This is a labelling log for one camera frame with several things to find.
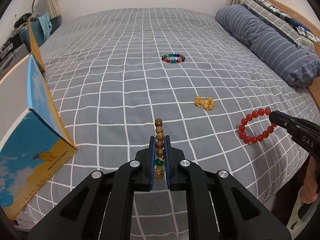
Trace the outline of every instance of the multicolored bead bracelet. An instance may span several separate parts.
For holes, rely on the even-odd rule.
[[[239,126],[239,138],[244,141],[244,143],[257,143],[262,142],[263,139],[268,138],[270,133],[273,133],[274,127],[276,127],[276,124],[271,123],[270,126],[268,126],[267,130],[263,131],[262,134],[259,134],[257,137],[253,136],[247,136],[245,130],[245,125],[248,123],[248,121],[251,121],[253,118],[257,118],[259,115],[263,116],[269,115],[271,113],[271,109],[267,107],[266,109],[260,108],[258,111],[253,111],[252,114],[247,114],[245,118],[241,119],[241,125]]]
[[[179,59],[168,59],[169,57],[179,57]],[[184,60],[186,59],[182,54],[167,54],[167,55],[163,55],[161,57],[161,59],[167,63],[171,63],[171,64],[175,64],[175,63],[181,63],[184,62]]]

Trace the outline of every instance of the striped pillowcase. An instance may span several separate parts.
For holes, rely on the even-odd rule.
[[[298,48],[303,48],[316,52],[315,46],[312,41],[306,37],[300,35],[294,28],[292,28],[287,22],[280,19],[267,9],[263,8],[261,5],[253,0],[239,0],[243,3],[249,11],[254,15],[258,16],[261,20],[266,22],[268,25],[276,29],[282,36],[287,38],[289,41],[295,43]]]

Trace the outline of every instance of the wooden headboard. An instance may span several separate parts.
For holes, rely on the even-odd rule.
[[[279,7],[283,12],[289,14],[291,17],[296,18],[298,21],[306,25],[315,36],[320,37],[320,30],[311,23],[307,18],[303,17],[301,14],[297,13],[295,10],[285,6],[282,3],[277,2],[276,0],[268,0],[273,3],[275,6]],[[320,42],[313,43],[316,49],[316,54],[320,58]],[[313,96],[318,108],[320,107],[320,77],[315,78],[313,84],[308,87],[311,95]]]

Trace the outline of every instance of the human hand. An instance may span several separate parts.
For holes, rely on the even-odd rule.
[[[301,200],[306,204],[312,203],[318,197],[318,194],[316,192],[318,189],[318,174],[316,174],[317,165],[320,164],[315,160],[314,157],[311,156],[307,168],[307,175],[304,179],[303,186],[300,192]]]

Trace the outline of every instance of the red bead bracelet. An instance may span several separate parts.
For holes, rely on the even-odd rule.
[[[260,108],[258,111],[253,111],[252,114],[247,114],[247,116],[245,118],[241,119],[241,125],[239,126],[239,138],[242,139],[244,141],[244,143],[253,143],[255,144],[257,141],[258,142],[262,142],[264,138],[268,138],[270,133],[273,133],[274,127],[276,127],[277,125],[274,123],[271,123],[270,126],[268,126],[266,131],[263,131],[262,134],[259,134],[257,137],[250,137],[247,136],[247,134],[245,133],[245,125],[248,123],[248,121],[251,121],[253,118],[257,118],[259,115],[263,116],[265,115],[269,115],[271,113],[271,109],[269,107],[267,107],[266,109]]]

